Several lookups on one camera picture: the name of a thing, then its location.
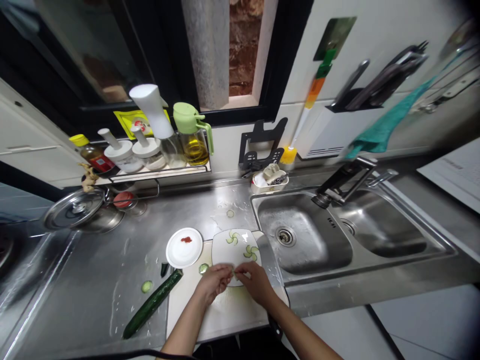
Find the red cap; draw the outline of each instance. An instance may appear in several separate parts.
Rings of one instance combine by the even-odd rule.
[[[117,196],[115,196],[115,198],[113,199],[114,201],[113,205],[115,205],[117,208],[126,208],[132,203],[132,201],[128,201],[128,200],[131,200],[134,197],[135,197],[134,194],[132,194],[130,191],[121,192]]]

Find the small white plate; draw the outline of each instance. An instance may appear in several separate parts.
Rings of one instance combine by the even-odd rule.
[[[256,260],[262,266],[259,245],[250,230],[231,229],[219,232],[213,237],[211,244],[211,262],[232,265],[235,269],[242,263]],[[229,287],[239,287],[243,284],[232,277]]]
[[[186,237],[190,237],[191,242],[182,241]],[[172,267],[184,269],[197,261],[203,247],[202,235],[192,227],[184,227],[174,233],[168,240],[166,260]]]

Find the knife holder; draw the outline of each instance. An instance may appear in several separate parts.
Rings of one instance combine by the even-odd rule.
[[[308,119],[296,142],[300,159],[334,158],[383,113],[383,107],[334,112],[325,106],[317,118]]]

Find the green towel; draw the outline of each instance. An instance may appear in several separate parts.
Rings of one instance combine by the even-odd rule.
[[[404,117],[407,116],[413,104],[428,90],[437,76],[457,60],[461,54],[461,52],[458,53],[442,71],[413,90],[371,127],[358,135],[351,144],[353,149],[345,156],[345,159],[353,159],[361,151],[369,153],[384,153],[387,151],[390,135],[392,135]]]

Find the white jar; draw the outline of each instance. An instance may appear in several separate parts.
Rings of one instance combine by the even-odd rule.
[[[138,142],[133,144],[133,153],[140,158],[143,165],[149,170],[159,170],[167,164],[160,152],[160,140],[146,138],[139,126],[132,126],[130,131],[135,134]]]
[[[131,141],[117,140],[107,128],[98,130],[98,134],[110,144],[103,153],[121,170],[134,173],[144,166],[142,161],[134,155]]]

